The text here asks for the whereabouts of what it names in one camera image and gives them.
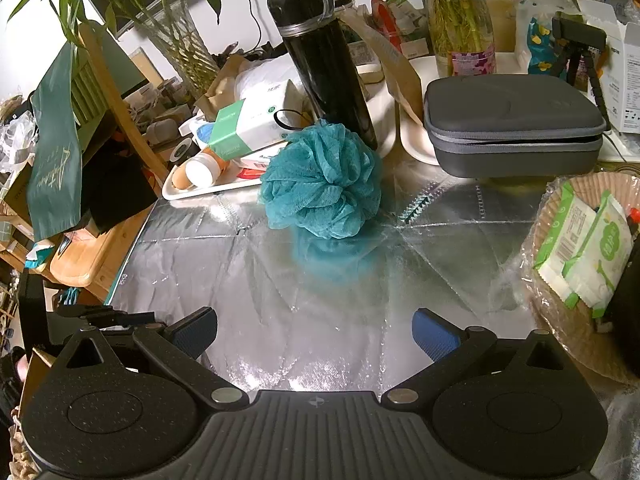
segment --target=white wall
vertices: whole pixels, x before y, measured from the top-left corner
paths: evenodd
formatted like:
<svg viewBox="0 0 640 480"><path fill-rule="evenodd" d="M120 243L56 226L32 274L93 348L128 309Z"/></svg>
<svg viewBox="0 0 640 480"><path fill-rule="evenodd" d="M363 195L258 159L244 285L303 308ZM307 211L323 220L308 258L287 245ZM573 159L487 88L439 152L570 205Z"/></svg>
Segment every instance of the white wall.
<svg viewBox="0 0 640 480"><path fill-rule="evenodd" d="M0 100L22 92L28 94L53 62L65 39L58 20L45 0L31 0L11 22L7 18L20 0L0 2ZM269 40L275 46L280 36L266 8L266 0L252 0L254 12L262 26L262 43ZM421 7L421 0L409 0ZM220 25L206 0L188 0L191 15L204 43L211 52L222 52L226 46L239 41L245 49L258 40L258 30L249 15L247 0L222 0ZM357 0L370 4L370 0ZM90 18L97 14L87 5ZM141 46L165 78L175 75L166 59L151 42L138 31L123 34L120 44L127 53Z"/></svg>

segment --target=mesh shower sponge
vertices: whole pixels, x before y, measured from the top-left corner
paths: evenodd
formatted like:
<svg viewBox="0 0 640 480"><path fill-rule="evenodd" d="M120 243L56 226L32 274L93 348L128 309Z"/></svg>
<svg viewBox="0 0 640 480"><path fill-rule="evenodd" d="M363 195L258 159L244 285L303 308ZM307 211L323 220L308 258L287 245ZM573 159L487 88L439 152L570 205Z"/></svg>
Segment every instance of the mesh shower sponge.
<svg viewBox="0 0 640 480"><path fill-rule="evenodd" d="M356 235L380 207L378 154L342 124L324 120L286 140L262 176L269 227L296 225L321 238Z"/></svg>

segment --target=black water bottle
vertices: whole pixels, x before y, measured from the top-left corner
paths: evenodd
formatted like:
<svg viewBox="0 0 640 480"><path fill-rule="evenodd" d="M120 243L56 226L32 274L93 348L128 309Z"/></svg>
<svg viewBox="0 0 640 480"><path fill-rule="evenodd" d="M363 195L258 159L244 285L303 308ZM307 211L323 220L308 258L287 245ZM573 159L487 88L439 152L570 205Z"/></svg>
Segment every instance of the black water bottle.
<svg viewBox="0 0 640 480"><path fill-rule="evenodd" d="M372 150L378 147L358 73L334 0L267 0L319 118L342 123Z"/></svg>

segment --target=metal screw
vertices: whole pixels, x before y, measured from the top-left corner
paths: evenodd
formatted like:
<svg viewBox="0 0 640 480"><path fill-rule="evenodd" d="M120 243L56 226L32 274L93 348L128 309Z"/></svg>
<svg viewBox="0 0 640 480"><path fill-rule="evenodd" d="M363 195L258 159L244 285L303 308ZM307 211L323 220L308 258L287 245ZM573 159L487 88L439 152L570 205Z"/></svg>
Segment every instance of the metal screw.
<svg viewBox="0 0 640 480"><path fill-rule="evenodd" d="M220 404L230 404L242 399L242 392L237 388L218 388L213 391L211 398Z"/></svg>
<svg viewBox="0 0 640 480"><path fill-rule="evenodd" d="M418 393L409 388L396 388L391 390L387 397L394 404L411 404L418 400Z"/></svg>

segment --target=wet wipes package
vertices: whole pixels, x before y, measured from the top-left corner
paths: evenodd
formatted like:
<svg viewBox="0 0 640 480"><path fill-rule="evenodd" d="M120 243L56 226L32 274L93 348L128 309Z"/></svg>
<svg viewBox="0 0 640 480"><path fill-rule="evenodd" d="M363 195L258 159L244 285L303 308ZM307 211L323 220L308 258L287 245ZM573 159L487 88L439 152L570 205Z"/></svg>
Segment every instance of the wet wipes package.
<svg viewBox="0 0 640 480"><path fill-rule="evenodd" d="M606 311L632 247L625 211L607 190L580 250L562 270L569 287L592 309L594 318Z"/></svg>
<svg viewBox="0 0 640 480"><path fill-rule="evenodd" d="M571 183L562 186L560 207L536 258L535 269L568 307L578 295L562 276L564 264L576 256L585 241L596 213L574 194Z"/></svg>

